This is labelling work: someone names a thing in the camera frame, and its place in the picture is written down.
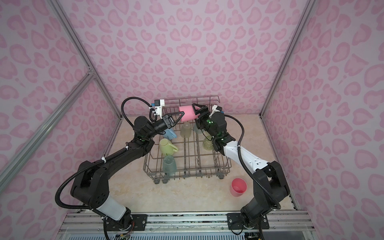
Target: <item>beige floor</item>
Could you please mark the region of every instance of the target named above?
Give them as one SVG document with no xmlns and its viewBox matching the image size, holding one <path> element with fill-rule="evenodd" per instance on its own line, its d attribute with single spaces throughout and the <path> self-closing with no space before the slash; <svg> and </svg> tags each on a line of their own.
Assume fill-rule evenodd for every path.
<svg viewBox="0 0 384 240">
<path fill-rule="evenodd" d="M 242 146 L 262 159 L 273 161 L 273 152 L 259 117 L 257 115 L 234 116 L 245 128 Z M 227 130 L 236 139 L 241 135 L 240 127 L 232 119 L 227 119 Z M 129 142 L 132 138 L 132 128 L 126 121 L 123 121 L 110 153 L 124 147 L 125 142 Z M 184 165 L 184 159 L 182 158 L 179 158 L 176 162 L 178 163 L 180 160 L 182 160 L 181 165 Z M 130 208 L 132 212 L 240 210 L 253 198 L 252 179 L 234 161 L 230 173 L 222 180 L 216 176 L 210 178 L 190 177 L 170 180 L 167 184 L 160 182 L 157 185 L 143 171 L 143 164 L 144 157 L 137 159 L 122 168 L 109 180 L 109 189 L 112 196 L 119 203 Z M 240 197 L 233 197 L 229 191 L 231 181 L 236 177 L 243 178 L 248 185 L 247 191 Z M 293 209 L 289 197 L 281 202 L 281 208 Z"/>
</svg>

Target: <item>dish rack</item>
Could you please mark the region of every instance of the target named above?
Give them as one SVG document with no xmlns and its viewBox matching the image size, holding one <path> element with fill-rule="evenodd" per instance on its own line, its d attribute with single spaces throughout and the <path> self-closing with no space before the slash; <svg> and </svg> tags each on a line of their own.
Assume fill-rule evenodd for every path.
<svg viewBox="0 0 384 240">
<path fill-rule="evenodd" d="M 217 95 L 169 98 L 165 99 L 165 107 L 162 109 L 162 113 L 175 113 L 179 111 L 179 106 L 192 105 L 192 103 L 206 105 L 211 111 L 212 106 L 219 102 L 220 99 Z M 163 136 L 157 135 L 154 138 L 155 144 L 144 158 L 143 170 L 153 179 L 155 184 L 159 184 L 160 181 L 166 184 L 170 179 L 185 179 L 186 177 L 205 176 L 210 178 L 211 176 L 217 176 L 219 179 L 223 179 L 230 172 L 231 159 L 214 150 L 205 150 L 202 147 L 205 136 L 194 131 L 196 127 L 194 120 L 189 122 L 192 124 L 192 132 L 187 139 L 180 136 L 181 126 L 185 122 L 179 122 L 173 127 L 177 138 L 172 139 L 171 142 L 179 148 L 179 151 L 173 154 L 177 165 L 176 173 L 173 176 L 168 176 L 163 171 L 162 163 L 165 155 L 159 150 L 159 142 L 163 139 Z"/>
</svg>

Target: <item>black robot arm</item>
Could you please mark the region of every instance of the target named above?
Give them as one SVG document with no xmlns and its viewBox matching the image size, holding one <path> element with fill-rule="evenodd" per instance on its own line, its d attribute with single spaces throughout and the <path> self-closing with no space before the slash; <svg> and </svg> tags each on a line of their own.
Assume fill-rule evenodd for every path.
<svg viewBox="0 0 384 240">
<path fill-rule="evenodd" d="M 264 162 L 259 161 L 260 164 L 258 163 L 257 167 L 245 165 L 243 158 L 248 163 L 248 160 L 255 156 L 240 147 L 241 139 L 238 143 L 227 132 L 226 115 L 223 114 L 221 107 L 215 106 L 215 109 L 210 112 L 205 105 L 193 104 L 192 106 L 195 114 L 199 114 L 195 120 L 197 128 L 205 130 L 212 136 L 214 150 L 241 164 L 254 180 L 254 198 L 240 212 L 244 226 L 255 226 L 262 215 L 276 208 L 279 205 L 278 202 L 289 194 L 280 164 L 276 161 L 269 163 L 263 160 Z M 133 227 L 131 211 L 110 196 L 108 179 L 133 160 L 149 153 L 154 145 L 153 137 L 174 127 L 183 115 L 184 112 L 163 115 L 162 119 L 156 122 L 150 122 L 144 116 L 137 117 L 133 124 L 135 132 L 133 140 L 127 142 L 125 148 L 108 157 L 103 157 L 102 160 L 94 163 L 83 162 L 78 172 L 59 187 L 55 196 L 56 203 L 63 208 L 90 209 L 108 219 L 109 229 L 111 226 L 116 230 L 127 230 Z M 74 183 L 71 195 L 86 206 L 72 206 L 61 202 L 60 193 L 72 179 Z"/>
</svg>

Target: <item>pink cup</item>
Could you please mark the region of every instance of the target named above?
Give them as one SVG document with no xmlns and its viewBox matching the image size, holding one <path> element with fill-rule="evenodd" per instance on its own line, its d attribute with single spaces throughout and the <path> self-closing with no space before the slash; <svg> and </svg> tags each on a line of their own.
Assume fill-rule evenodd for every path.
<svg viewBox="0 0 384 240">
<path fill-rule="evenodd" d="M 196 119 L 200 114 L 195 115 L 192 105 L 179 107 L 180 112 L 184 112 L 184 116 L 181 118 L 182 122 Z"/>
<path fill-rule="evenodd" d="M 247 183 L 243 179 L 237 177 L 232 181 L 230 191 L 234 197 L 239 197 L 243 195 L 246 190 Z"/>
</svg>

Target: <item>pink heart pattern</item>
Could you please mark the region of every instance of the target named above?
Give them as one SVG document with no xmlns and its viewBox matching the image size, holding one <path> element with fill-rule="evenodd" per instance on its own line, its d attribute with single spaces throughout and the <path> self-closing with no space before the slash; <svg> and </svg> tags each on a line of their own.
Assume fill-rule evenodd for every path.
<svg viewBox="0 0 384 240">
<path fill-rule="evenodd" d="M 106 7 L 96 1 L 63 0 L 61 4 L 72 16 L 95 65 L 102 62 L 99 73 L 117 105 L 128 96 L 151 102 L 156 98 L 219 95 L 228 113 L 260 112 L 306 3 L 115 2 L 119 4 Z M 84 25 L 85 18 L 94 24 Z M 104 43 L 103 38 L 112 41 Z M 183 83 L 180 77 L 196 81 Z M 206 84 L 206 77 L 213 81 Z M 126 112 L 146 114 L 135 103 L 127 103 Z"/>
<path fill-rule="evenodd" d="M 49 9 L 41 0 L 2 4 L 0 172 L 86 72 Z"/>
<path fill-rule="evenodd" d="M 265 117 L 292 194 L 323 240 L 384 238 L 384 11 L 376 8 L 320 1 Z"/>
<path fill-rule="evenodd" d="M 24 118 L 24 109 L 18 116 Z M 116 123 L 100 89 L 91 82 L 0 196 L 0 238 L 54 238 L 67 213 L 54 201 L 58 186 L 81 162 L 101 157 Z M 61 198 L 79 204 L 70 196 L 70 187 Z"/>
</svg>

